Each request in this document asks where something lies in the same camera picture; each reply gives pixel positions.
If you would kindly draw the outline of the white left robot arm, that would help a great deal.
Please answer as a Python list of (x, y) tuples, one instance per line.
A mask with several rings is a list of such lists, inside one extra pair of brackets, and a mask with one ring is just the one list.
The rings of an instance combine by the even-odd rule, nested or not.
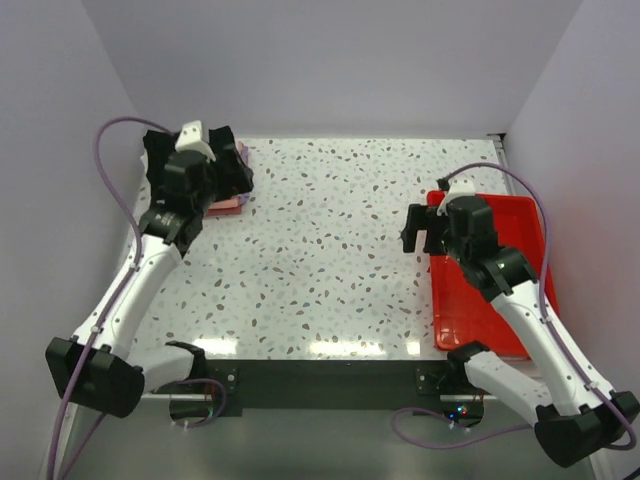
[(236, 192), (232, 163), (221, 153), (189, 148), (162, 161), (147, 159), (159, 172), (150, 182), (156, 195), (134, 224), (127, 260), (90, 317), (70, 338), (53, 338), (45, 351), (64, 402), (117, 418), (167, 384), (185, 392), (205, 385), (205, 354), (195, 345), (170, 341), (149, 357), (132, 360), (130, 354), (152, 300), (202, 231), (207, 210)]

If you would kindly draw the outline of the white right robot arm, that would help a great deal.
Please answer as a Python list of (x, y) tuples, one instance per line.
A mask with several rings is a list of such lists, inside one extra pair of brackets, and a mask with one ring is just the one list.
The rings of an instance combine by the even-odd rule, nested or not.
[(448, 386), (495, 396), (526, 420), (546, 455), (563, 468), (601, 449), (619, 448), (623, 435), (634, 448), (638, 399), (616, 390), (586, 358), (540, 290), (526, 256), (500, 243), (487, 201), (463, 194), (437, 206), (412, 204), (401, 232), (404, 252), (414, 252), (420, 231), (427, 233), (425, 253), (457, 263), (467, 283), (511, 327), (542, 377), (531, 379), (474, 341), (449, 352)]

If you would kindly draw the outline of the black t shirt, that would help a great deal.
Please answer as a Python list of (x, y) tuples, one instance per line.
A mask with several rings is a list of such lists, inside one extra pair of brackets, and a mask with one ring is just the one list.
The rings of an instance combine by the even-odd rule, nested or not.
[(143, 137), (153, 201), (208, 197), (217, 202), (253, 191), (253, 171), (241, 157), (230, 127), (209, 131), (212, 157), (195, 150), (180, 152), (176, 140), (175, 134), (153, 130)]

